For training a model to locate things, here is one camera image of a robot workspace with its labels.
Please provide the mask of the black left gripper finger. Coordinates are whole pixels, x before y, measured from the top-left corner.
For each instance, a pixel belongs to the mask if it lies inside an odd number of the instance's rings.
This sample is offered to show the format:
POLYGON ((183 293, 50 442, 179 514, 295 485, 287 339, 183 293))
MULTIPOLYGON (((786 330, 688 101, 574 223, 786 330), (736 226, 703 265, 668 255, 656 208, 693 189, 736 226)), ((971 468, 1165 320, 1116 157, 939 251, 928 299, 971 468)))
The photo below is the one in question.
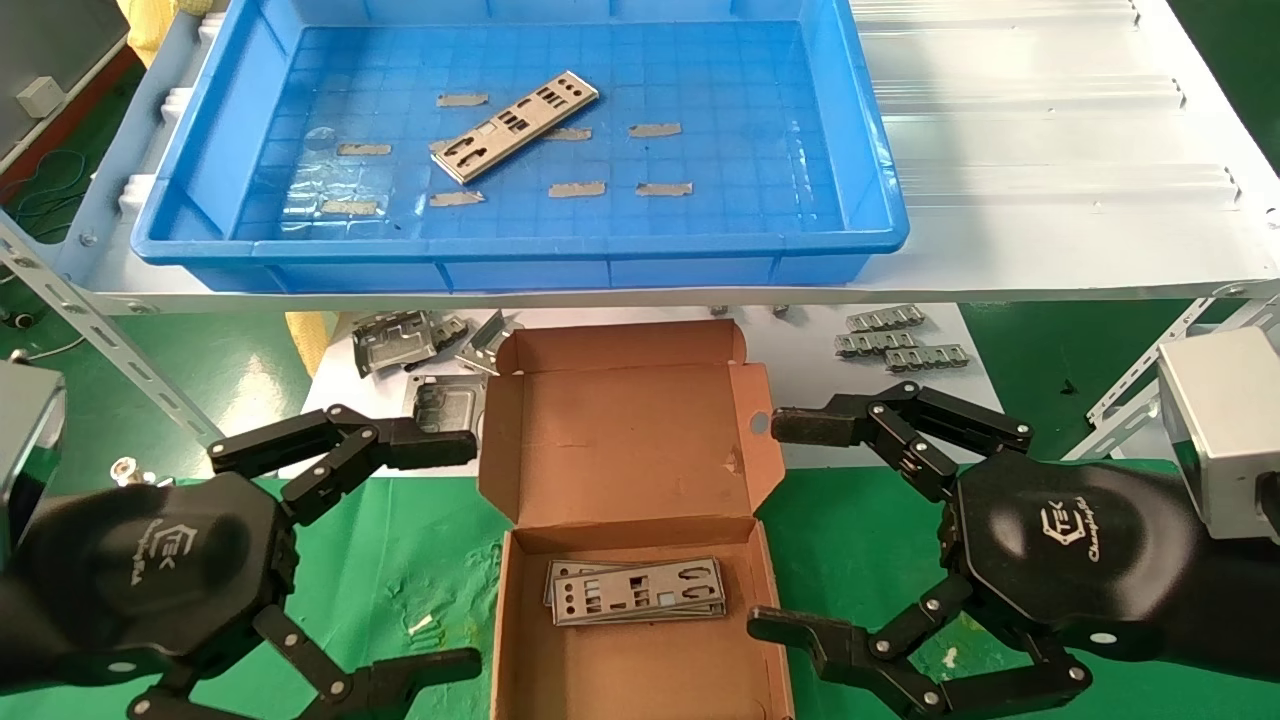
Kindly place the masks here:
POLYGON ((477 457, 471 430, 425 432, 410 416, 372 419, 343 406, 305 413, 209 446, 216 473, 247 479, 312 460, 282 491, 296 525, 310 525, 383 468, 462 466, 477 457))

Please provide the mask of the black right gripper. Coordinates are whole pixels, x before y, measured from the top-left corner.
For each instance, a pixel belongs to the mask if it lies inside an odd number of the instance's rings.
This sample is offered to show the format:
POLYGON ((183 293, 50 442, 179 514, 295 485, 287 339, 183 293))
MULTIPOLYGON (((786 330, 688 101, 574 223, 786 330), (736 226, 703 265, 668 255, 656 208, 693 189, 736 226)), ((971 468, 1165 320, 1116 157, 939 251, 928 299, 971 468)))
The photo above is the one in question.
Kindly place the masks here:
POLYGON ((900 719, 1000 719, 1062 707, 1091 687, 1092 673, 1062 646, 1121 661, 1167 651, 1169 607, 1196 553, 1196 511, 1178 478, 1032 460, 1020 455, 1030 425, 916 382, 778 407, 771 434, 783 445, 865 446, 922 497, 952 497, 956 574, 879 632, 751 607, 749 635, 806 651, 820 680, 868 691, 900 719), (957 478, 941 441, 997 455, 957 478), (945 682, 920 673, 913 653, 964 611, 1021 647, 1029 665, 945 682))

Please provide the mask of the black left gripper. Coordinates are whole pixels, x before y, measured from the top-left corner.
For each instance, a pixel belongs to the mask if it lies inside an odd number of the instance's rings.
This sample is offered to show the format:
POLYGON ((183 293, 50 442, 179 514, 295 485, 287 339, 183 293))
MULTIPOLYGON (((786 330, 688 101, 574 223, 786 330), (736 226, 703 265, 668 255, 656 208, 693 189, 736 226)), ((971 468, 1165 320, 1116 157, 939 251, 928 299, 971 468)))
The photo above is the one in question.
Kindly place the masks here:
POLYGON ((300 719, 404 719, 421 691, 480 675, 475 648, 342 671, 282 609, 298 561, 278 501, 239 477, 46 500, 15 550, 15 688, 166 673, 129 719, 243 719, 189 694, 262 639, 316 691, 300 719))

